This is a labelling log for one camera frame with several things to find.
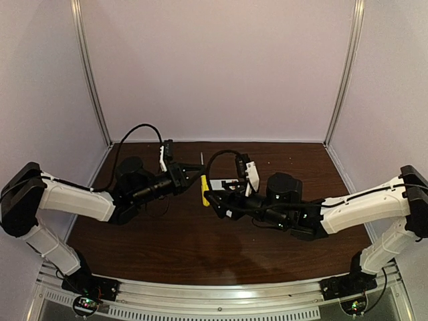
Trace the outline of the white remote control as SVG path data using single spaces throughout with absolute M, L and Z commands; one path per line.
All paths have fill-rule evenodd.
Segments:
M 214 191 L 228 190 L 228 191 L 244 191 L 246 184 L 237 179 L 213 179 L 210 180 L 211 187 Z

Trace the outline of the yellow handled screwdriver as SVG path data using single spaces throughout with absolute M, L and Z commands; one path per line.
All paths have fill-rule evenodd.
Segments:
M 208 184 L 207 184 L 207 178 L 205 174 L 201 175 L 201 198 L 202 198 L 202 203 L 204 207 L 209 207 L 210 204 L 208 202 L 208 200 L 205 198 L 205 191 L 208 191 Z

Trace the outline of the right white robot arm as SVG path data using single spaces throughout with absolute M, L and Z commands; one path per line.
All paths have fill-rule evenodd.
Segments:
M 220 218 L 249 215 L 305 241 L 395 219 L 380 239 L 354 256 L 350 274 L 362 278 L 377 275 L 407 246 L 427 237 L 427 179 L 411 165 L 401 167 L 400 175 L 386 183 L 351 195 L 304 201 L 302 187 L 291 175 L 276 173 L 267 180 L 265 195 L 245 182 L 209 187 L 204 196 Z

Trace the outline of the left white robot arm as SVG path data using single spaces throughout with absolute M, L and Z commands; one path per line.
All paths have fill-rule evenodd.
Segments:
M 160 173 L 143 167 L 137 156 L 124 159 L 115 170 L 112 191 L 80 187 L 26 164 L 1 192 L 1 226 L 24 240 L 65 276 L 83 278 L 92 272 L 84 258 L 36 217 L 40 209 L 63 211 L 113 225 L 124 225 L 147 203 L 180 195 L 205 172 L 203 165 L 161 161 Z

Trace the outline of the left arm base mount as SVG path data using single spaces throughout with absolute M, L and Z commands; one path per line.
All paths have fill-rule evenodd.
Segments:
M 72 310 L 83 319 L 93 316 L 104 302 L 115 302 L 120 282 L 99 276 L 64 276 L 62 289 L 78 296 L 73 299 Z

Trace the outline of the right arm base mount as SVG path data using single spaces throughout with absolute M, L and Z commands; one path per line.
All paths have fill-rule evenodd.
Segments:
M 352 317 L 363 315 L 368 309 L 366 292 L 377 287 L 375 276 L 346 274 L 319 281 L 323 299 L 339 299 L 342 311 Z

